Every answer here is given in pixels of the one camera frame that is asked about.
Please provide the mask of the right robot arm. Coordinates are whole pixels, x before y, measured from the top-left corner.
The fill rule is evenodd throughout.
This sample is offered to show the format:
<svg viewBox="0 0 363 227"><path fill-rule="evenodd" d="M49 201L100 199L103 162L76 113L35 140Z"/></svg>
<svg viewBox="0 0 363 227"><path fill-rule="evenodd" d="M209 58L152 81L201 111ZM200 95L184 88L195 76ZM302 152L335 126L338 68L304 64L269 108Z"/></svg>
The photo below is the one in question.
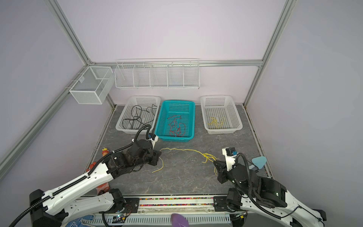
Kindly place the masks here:
<svg viewBox="0 0 363 227"><path fill-rule="evenodd" d="M214 198L215 211L233 213L243 219L248 212L270 218L284 227L323 227L326 212L311 209L296 199L278 181L258 176L246 156L234 147L222 149L224 161L213 162L220 183L231 182L226 196Z"/></svg>

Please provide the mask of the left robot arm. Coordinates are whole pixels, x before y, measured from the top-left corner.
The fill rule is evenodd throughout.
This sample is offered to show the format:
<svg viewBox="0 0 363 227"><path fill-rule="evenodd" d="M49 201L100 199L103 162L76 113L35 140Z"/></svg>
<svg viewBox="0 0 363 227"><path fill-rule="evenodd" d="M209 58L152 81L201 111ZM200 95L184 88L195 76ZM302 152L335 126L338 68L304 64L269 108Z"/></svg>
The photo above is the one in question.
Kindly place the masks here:
<svg viewBox="0 0 363 227"><path fill-rule="evenodd" d="M30 214L33 227L61 227L90 213L122 211L126 202L118 189L104 194L112 197L106 200L105 206L97 205L102 201L100 195L89 199L81 197L122 175L140 171L146 164L156 166L162 153L154 150L157 136L150 130L151 125L144 125L130 144L101 157L81 176L46 192L40 189L33 191L29 196L29 208L18 215L10 226L16 226L27 214Z"/></svg>

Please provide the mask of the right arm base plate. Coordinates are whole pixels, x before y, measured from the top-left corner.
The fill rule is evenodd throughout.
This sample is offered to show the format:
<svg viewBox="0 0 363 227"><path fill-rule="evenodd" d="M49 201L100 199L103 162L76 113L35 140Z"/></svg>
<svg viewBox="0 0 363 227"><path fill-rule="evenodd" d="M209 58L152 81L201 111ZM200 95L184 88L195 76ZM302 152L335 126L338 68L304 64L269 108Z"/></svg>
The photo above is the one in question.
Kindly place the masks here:
<svg viewBox="0 0 363 227"><path fill-rule="evenodd" d="M241 211L242 203L240 201L233 200L227 196L214 196L213 207L216 212L237 212Z"/></svg>

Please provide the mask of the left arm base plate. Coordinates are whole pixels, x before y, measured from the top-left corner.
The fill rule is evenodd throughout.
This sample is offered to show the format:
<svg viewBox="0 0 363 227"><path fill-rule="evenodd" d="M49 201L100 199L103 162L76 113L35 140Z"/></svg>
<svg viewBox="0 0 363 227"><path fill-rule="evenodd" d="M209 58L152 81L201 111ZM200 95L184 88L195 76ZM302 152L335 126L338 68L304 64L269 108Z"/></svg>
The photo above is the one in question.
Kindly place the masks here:
<svg viewBox="0 0 363 227"><path fill-rule="evenodd" d="M117 201L111 207L111 209L107 210L106 213L126 213L132 214L138 212L140 199L137 197L134 198L126 198L124 201Z"/></svg>

